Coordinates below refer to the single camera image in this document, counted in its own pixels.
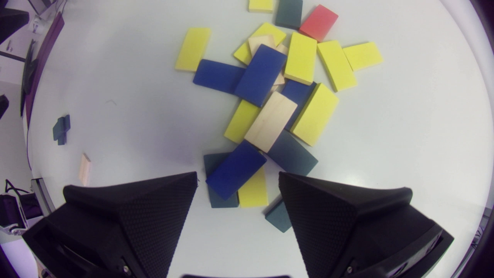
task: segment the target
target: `small dark blue block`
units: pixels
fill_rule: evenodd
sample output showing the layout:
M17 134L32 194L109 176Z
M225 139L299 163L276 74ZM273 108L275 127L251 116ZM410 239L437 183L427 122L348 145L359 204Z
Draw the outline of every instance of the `small dark blue block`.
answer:
M53 141L57 141L65 133L64 118L58 118L57 123L53 126Z
M286 130L276 139L267 155L283 170L306 176L318 160Z
M234 93L245 69L210 60L201 60L194 76L194 84L225 93Z
M206 177L209 177L229 155L229 152L205 155L204 168L206 169ZM210 186L207 186L207 190L209 192L211 208L236 208L239 206L239 197L237 194L233 194L233 196L225 201Z
M286 61L285 54L261 45L240 79L235 95L261 107Z
M208 177L206 183L223 199L229 199L261 167L266 158L247 141L240 145Z
M286 232L291 228L290 217L288 216L287 207L283 200L280 200L280 202L266 214L265 218L281 232Z
M275 25L298 30L302 22L302 0L280 0Z
M314 91L316 85L317 84L315 82L313 82L312 85L307 86L297 81L288 80L281 94L288 97L291 101L295 102L297 104L297 109L295 109L295 112L292 114L292 116L288 120L287 125L285 126L287 130L290 130L290 128L297 120L300 112L302 112L302 109L304 109L305 103L307 103L307 101L309 100L310 95Z

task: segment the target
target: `pile of blocks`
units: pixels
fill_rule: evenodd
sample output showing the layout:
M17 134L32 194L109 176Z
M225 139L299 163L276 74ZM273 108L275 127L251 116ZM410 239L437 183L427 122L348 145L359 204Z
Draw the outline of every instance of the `pile of blocks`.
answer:
M249 0L250 12L273 12L273 0ZM338 18L319 5L302 19L302 0L280 0L275 25L262 24L233 54L246 67L203 59L209 28L190 28L175 69L195 72L197 85L238 96L240 104L224 136L238 144L231 153L204 156L212 208L268 205L263 165L270 157L284 171L306 176L318 160L296 139L314 146L338 105L338 97L314 82L317 53L334 92L357 85L354 71L382 62L374 43L342 48L324 42ZM266 219L282 232L291 227L283 201Z

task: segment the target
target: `round table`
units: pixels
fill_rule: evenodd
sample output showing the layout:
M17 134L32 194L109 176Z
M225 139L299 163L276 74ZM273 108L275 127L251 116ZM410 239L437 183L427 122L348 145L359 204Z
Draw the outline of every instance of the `round table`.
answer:
M493 169L491 108L477 62L438 0L305 0L304 18L319 3L339 15L327 40L376 42L384 63L356 72L359 85L337 93L336 112L307 147L319 159L309 176L412 188L412 205L455 237L429 275L448 277L477 230ZM211 209L202 156L235 148L222 134L240 100L174 70L189 27L212 29L205 58L240 65L232 53L274 15L249 13L247 0L78 0L64 19L28 138L33 175L44 178L55 205L64 203L63 186L81 185L83 152L92 161L89 186L197 171L168 277L307 277L293 229L275 229L264 207ZM329 86L316 60L315 81ZM58 146L51 128L65 114L72 129ZM270 202L279 171L266 164Z

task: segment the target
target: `yellow block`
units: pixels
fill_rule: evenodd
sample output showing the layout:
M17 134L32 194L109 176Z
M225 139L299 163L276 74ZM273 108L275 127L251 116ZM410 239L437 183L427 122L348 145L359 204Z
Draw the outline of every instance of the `yellow block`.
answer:
M261 167L238 191L240 207L251 208L268 205L268 190L264 167Z
M382 63L382 56L375 43L366 43L343 48L353 71Z
M246 100L242 100L237 111L235 111L224 136L231 141L240 144L260 112L260 107L257 107Z
M338 102L339 99L324 84L317 84L290 132L310 146L314 146Z
M273 0L250 0L248 10L249 12L273 13Z
M311 85L314 82L317 40L293 33L291 35L285 77Z
M206 51L210 36L210 28L189 28L189 31L185 35L180 54L178 55L175 69L192 72L197 71L199 62Z
M352 67L338 41L320 43L317 50L336 92L357 85Z
M280 29L276 28L274 25L270 23L264 23L257 29L254 34L252 34L251 37L258 37L258 36L264 36L264 35L273 35L275 38L275 44L279 45L286 37L287 35L281 31ZM250 49L248 46L248 42L245 42L243 45L235 51L233 54L235 58L237 58L240 62L248 65L250 61L252 60L252 55L250 54Z

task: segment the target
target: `red block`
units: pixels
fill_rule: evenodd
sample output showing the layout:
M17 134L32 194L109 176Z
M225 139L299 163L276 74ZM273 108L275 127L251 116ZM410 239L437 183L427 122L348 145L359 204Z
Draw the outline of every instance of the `red block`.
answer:
M323 5L319 5L305 20L299 31L318 42L322 42L337 19L337 14Z

